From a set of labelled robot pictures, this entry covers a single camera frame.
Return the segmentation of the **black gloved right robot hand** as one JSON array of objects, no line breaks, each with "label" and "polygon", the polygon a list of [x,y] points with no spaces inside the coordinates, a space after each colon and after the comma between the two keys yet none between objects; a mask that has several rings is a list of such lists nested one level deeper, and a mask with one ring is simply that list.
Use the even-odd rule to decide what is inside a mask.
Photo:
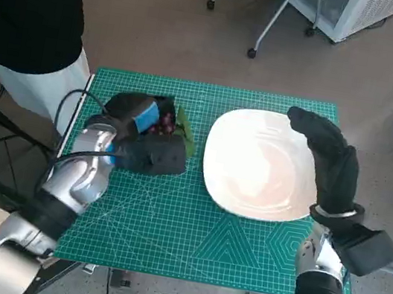
[{"label": "black gloved right robot hand", "polygon": [[330,215],[353,211],[359,176],[355,147],[321,115],[297,106],[290,107],[287,115],[293,130],[306,137],[313,155],[317,205]]}]

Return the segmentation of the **bare left hand blue tape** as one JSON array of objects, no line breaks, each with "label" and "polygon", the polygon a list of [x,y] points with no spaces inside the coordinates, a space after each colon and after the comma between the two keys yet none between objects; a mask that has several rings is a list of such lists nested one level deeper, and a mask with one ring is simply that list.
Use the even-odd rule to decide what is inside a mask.
[{"label": "bare left hand blue tape", "polygon": [[142,92],[117,93],[105,105],[105,114],[116,129],[116,138],[132,138],[161,123],[164,116],[175,116],[173,96]]}]

